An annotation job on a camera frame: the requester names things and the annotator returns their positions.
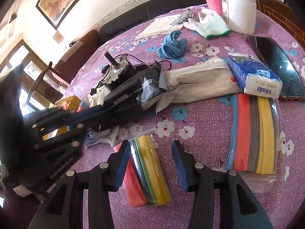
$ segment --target brown cushion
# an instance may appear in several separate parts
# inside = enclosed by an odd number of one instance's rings
[[[54,69],[70,83],[79,69],[88,61],[94,52],[100,47],[100,37],[97,31],[91,30],[80,38],[58,61]]]

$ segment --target smartphone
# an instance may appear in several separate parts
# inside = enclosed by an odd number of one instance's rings
[[[248,36],[260,60],[266,64],[283,82],[280,100],[305,100],[305,87],[285,53],[271,38]]]

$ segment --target table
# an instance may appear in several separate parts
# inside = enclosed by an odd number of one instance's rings
[[[189,7],[198,14],[201,6]],[[163,15],[181,14],[185,9],[177,9]],[[145,62],[159,59],[157,48],[164,35],[134,40],[150,22],[138,25],[101,46],[79,70],[66,96],[77,95],[86,99],[90,89],[100,80],[101,69],[108,64],[104,53],[113,56],[122,53],[132,54]],[[285,51],[293,62],[298,74],[305,82],[305,53],[296,40],[272,19],[257,11],[256,36],[270,37]],[[246,41],[246,35],[232,32],[227,36],[206,40],[198,33],[182,29],[180,38],[187,38],[187,51],[172,62],[172,69],[204,62],[213,56],[226,58],[229,51],[247,53],[253,56]],[[281,145],[278,153],[277,180],[270,193],[257,193],[255,196],[266,210],[275,229],[284,229],[299,209],[305,198],[305,106],[302,102],[279,102]],[[134,133],[135,125],[149,122],[157,126],[155,140],[159,144],[157,153],[164,172],[174,205],[170,207],[126,208],[121,203],[120,193],[110,193],[109,199],[115,228],[187,228],[193,205],[193,194],[181,188],[171,156],[170,144],[178,139],[186,151],[209,168],[219,169],[226,162],[231,139],[232,104],[230,96],[216,97],[189,104],[175,104],[154,116],[151,113],[135,118],[120,129],[123,134]],[[170,136],[164,136],[161,127],[167,124]],[[83,157],[73,166],[77,172],[91,170],[98,163],[106,161],[113,153],[109,145],[96,145],[83,150]],[[219,224],[219,204],[215,206],[214,227]],[[87,208],[83,213],[84,228],[88,228]]]

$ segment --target brick wall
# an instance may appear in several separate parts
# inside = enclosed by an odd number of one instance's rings
[[[286,31],[290,33],[299,42],[303,49],[305,49],[304,32],[296,25],[294,25],[290,20],[279,14],[277,11],[273,10],[272,8],[269,8],[265,4],[263,5],[263,7],[264,13],[271,19],[273,19],[275,22],[280,24],[283,28],[285,28]]]

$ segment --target black sofa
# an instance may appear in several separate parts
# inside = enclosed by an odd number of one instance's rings
[[[205,0],[150,0],[111,20],[100,28],[101,44],[173,9],[206,3]]]

